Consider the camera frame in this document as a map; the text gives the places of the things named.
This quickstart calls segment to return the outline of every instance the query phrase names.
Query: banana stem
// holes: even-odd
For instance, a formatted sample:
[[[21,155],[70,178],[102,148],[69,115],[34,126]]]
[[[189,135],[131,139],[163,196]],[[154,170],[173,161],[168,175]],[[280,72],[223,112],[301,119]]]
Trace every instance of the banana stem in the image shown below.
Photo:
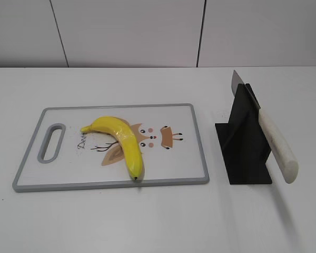
[[[88,125],[88,126],[85,126],[83,128],[81,128],[81,132],[82,133],[90,133],[92,130],[91,130],[91,125]]]

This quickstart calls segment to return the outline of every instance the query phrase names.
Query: white wall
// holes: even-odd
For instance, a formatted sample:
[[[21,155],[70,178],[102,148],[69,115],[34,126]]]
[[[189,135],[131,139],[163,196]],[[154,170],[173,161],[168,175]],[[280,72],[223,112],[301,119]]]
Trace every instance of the white wall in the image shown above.
[[[52,0],[69,67],[196,66],[199,0]]]
[[[316,0],[207,0],[199,66],[316,65]]]
[[[0,67],[65,67],[48,0],[0,0]]]

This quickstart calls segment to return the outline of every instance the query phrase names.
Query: gray cutting board border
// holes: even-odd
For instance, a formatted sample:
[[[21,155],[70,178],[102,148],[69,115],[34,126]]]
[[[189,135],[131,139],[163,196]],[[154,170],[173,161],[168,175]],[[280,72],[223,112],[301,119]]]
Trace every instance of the gray cutting board border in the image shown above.
[[[164,106],[189,106],[192,112],[193,123],[196,133],[196,138],[199,146],[199,152],[202,160],[202,166],[204,170],[204,177],[201,178],[176,178],[176,179],[152,179],[142,180],[140,182],[134,182],[133,180],[127,181],[106,181],[106,182],[85,182],[85,183],[61,183],[61,184],[34,184],[34,185],[17,185],[29,152],[33,146],[35,137],[38,133],[43,117],[48,110],[70,110],[70,109],[98,109],[98,108],[136,108],[136,107],[164,107]],[[23,156],[20,167],[16,173],[13,181],[13,189],[16,192],[35,192],[35,191],[62,191],[62,190],[89,190],[89,189],[106,189],[106,188],[126,188],[126,187],[148,187],[148,186],[179,186],[185,184],[205,184],[210,180],[204,151],[201,144],[201,138],[199,134],[198,124],[196,122],[194,107],[189,103],[182,104],[141,104],[141,105],[114,105],[114,106],[78,106],[78,107],[54,107],[45,108],[40,116],[40,119],[36,125],[31,141],[27,147],[25,155]]]

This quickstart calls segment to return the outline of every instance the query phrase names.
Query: deer illustration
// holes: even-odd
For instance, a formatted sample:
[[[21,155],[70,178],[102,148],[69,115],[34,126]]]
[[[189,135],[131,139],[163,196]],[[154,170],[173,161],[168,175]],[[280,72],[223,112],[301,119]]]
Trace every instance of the deer illustration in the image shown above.
[[[152,136],[143,135],[144,133],[146,133],[146,131],[144,129],[140,129],[142,123],[130,125],[126,120],[123,120],[123,119],[120,119],[120,120],[123,121],[128,126],[130,126],[131,130],[133,131],[133,133],[135,134],[135,136],[137,138],[137,142],[142,147],[146,146],[146,143],[144,142],[144,140],[147,140],[147,139],[154,140],[157,138],[157,136],[155,136],[155,135],[152,135]],[[148,133],[152,133],[153,129],[149,128],[147,131],[148,131]],[[166,148],[166,149],[172,148],[173,140],[180,140],[180,141],[183,140],[183,139],[173,138],[174,135],[182,135],[182,133],[172,134],[171,127],[164,126],[160,130],[160,132],[162,134],[161,146]],[[91,148],[91,150],[96,150],[97,152],[106,152],[107,151],[107,153],[103,159],[102,166],[113,164],[113,163],[116,163],[116,162],[124,159],[123,150],[122,150],[122,147],[119,145],[118,141],[115,141],[112,143],[106,143],[106,145],[107,145],[106,147],[95,146],[94,148]],[[148,144],[148,146],[149,146],[149,148],[152,148],[154,146],[153,142],[150,142]]]
[[[182,133],[172,134],[172,129],[170,126],[164,126],[160,130],[162,134],[162,143],[161,146],[166,149],[170,149],[173,147],[173,140],[182,141],[183,138],[174,138],[175,135],[183,135]]]

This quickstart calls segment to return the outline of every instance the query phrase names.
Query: knife holder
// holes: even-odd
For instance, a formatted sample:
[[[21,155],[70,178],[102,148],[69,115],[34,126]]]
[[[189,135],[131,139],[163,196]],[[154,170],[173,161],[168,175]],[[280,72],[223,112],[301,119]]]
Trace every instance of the knife holder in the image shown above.
[[[272,183],[265,165],[271,149],[251,96],[250,85],[239,84],[228,123],[215,124],[230,184]]]

